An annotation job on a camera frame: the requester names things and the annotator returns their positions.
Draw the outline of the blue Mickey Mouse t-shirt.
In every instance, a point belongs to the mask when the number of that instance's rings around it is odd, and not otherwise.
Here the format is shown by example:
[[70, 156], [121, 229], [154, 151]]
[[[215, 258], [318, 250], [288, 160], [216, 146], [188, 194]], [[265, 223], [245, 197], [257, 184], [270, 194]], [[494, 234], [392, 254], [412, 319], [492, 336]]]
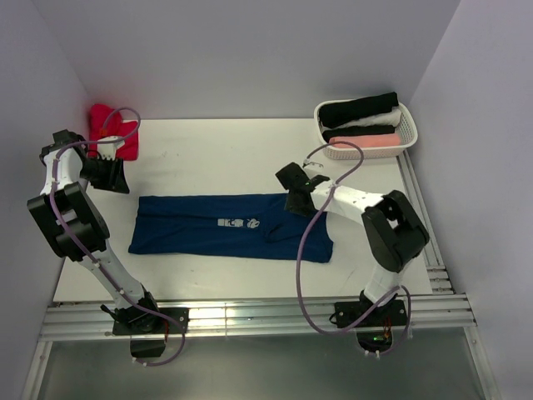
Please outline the blue Mickey Mouse t-shirt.
[[[128, 251], [296, 260], [310, 220], [286, 211], [285, 203], [284, 193], [140, 197]], [[332, 253], [322, 216], [306, 241], [303, 260], [328, 263]]]

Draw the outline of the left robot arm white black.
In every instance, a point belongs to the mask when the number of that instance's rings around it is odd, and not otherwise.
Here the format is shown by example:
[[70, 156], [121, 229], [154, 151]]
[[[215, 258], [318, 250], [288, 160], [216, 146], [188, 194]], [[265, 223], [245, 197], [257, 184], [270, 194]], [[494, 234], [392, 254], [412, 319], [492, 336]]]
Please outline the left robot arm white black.
[[46, 168], [41, 193], [27, 201], [27, 209], [60, 257], [84, 266], [108, 291], [114, 309], [103, 307], [115, 323], [144, 333], [156, 331], [162, 311], [153, 296], [122, 265], [109, 242], [102, 214], [87, 195], [82, 181], [109, 192], [130, 192], [121, 159], [91, 157], [83, 137], [62, 130], [39, 156]]

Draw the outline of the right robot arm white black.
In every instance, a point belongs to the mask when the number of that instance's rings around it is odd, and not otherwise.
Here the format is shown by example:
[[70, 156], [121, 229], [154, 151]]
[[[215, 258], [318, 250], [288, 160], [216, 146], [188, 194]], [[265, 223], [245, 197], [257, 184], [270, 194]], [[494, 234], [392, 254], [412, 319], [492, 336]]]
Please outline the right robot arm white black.
[[285, 209], [309, 217], [311, 221], [301, 236], [296, 254], [296, 294], [303, 302], [301, 261], [306, 241], [318, 219], [333, 213], [361, 225], [375, 260], [371, 279], [361, 292], [362, 319], [377, 325], [385, 319], [388, 303], [399, 290], [404, 269], [417, 258], [430, 237], [423, 222], [403, 192], [387, 194], [347, 187], [342, 182], [353, 174], [353, 167], [337, 179], [311, 175], [306, 164], [291, 162], [276, 173], [287, 191]]

